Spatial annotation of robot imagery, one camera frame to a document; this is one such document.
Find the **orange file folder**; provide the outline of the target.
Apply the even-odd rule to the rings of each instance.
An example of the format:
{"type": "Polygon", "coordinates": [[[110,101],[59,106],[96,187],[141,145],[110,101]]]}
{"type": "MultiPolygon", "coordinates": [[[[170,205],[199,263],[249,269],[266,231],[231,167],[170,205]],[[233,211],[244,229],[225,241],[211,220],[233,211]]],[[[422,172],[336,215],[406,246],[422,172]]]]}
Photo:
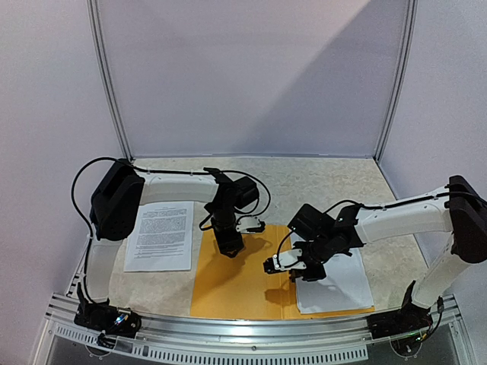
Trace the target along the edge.
{"type": "Polygon", "coordinates": [[[289,320],[351,316],[374,311],[300,314],[296,282],[292,282],[286,272],[269,275],[263,270],[264,261],[276,253],[279,245],[289,249],[297,241],[297,236],[287,237],[287,233],[285,226],[270,225],[263,233],[246,235],[243,238],[244,250],[230,259],[219,252],[213,232],[205,232],[199,252],[191,316],[289,320]]]}

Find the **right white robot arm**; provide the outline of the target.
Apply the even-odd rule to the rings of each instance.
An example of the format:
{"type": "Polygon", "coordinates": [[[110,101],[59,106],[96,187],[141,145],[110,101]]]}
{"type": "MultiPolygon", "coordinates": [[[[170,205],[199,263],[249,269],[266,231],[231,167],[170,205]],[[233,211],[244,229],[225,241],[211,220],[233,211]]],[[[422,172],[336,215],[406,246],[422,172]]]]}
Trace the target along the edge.
{"type": "Polygon", "coordinates": [[[336,217],[303,205],[288,224],[299,236],[288,251],[277,250],[263,263],[266,274],[282,271],[305,281],[325,278],[324,265],[337,254],[395,236],[445,232],[446,248],[423,278],[407,288],[393,316],[401,332],[410,331],[428,315],[443,292],[468,267],[486,261],[486,202],[459,175],[431,192],[397,202],[365,205],[351,200],[336,217]]]}

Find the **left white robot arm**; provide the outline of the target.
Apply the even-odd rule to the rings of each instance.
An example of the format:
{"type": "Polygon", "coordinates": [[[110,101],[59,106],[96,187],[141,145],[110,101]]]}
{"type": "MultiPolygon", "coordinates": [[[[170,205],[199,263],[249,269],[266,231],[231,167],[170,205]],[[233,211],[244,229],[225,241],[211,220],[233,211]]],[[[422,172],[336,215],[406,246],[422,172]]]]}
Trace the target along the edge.
{"type": "Polygon", "coordinates": [[[245,234],[262,233],[265,223],[257,214],[242,210],[259,201],[258,181],[241,172],[233,180],[229,170],[205,167],[197,171],[150,170],[126,159],[109,157],[111,167],[91,196],[88,247],[84,256],[82,296],[89,303],[83,316],[97,330],[113,324],[113,314],[101,303],[108,301],[115,258],[134,230],[141,206],[159,202],[199,202],[208,212],[207,221],[219,252],[229,258],[244,249],[245,234]]]}

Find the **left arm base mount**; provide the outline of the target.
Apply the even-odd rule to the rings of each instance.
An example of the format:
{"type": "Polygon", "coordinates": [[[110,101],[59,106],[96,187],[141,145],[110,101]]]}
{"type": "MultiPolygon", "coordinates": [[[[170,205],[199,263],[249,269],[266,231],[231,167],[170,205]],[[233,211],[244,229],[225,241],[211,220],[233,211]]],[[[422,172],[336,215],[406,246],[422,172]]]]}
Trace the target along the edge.
{"type": "Polygon", "coordinates": [[[92,303],[84,295],[81,284],[77,286],[79,299],[74,324],[103,332],[105,335],[117,335],[134,338],[142,327],[142,318],[130,309],[111,306],[110,301],[92,303]]]}

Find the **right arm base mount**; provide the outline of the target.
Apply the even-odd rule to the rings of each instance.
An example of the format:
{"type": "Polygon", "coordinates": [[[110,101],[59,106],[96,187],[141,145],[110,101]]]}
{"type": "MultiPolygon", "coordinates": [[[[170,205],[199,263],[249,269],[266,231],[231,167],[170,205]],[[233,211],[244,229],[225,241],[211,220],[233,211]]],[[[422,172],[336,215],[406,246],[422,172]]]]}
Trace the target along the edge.
{"type": "Polygon", "coordinates": [[[374,339],[411,332],[415,341],[425,341],[441,323],[444,311],[442,297],[437,298],[436,305],[439,315],[436,324],[433,323],[430,309],[414,305],[409,298],[403,301],[399,309],[369,315],[367,317],[368,329],[374,339]]]}

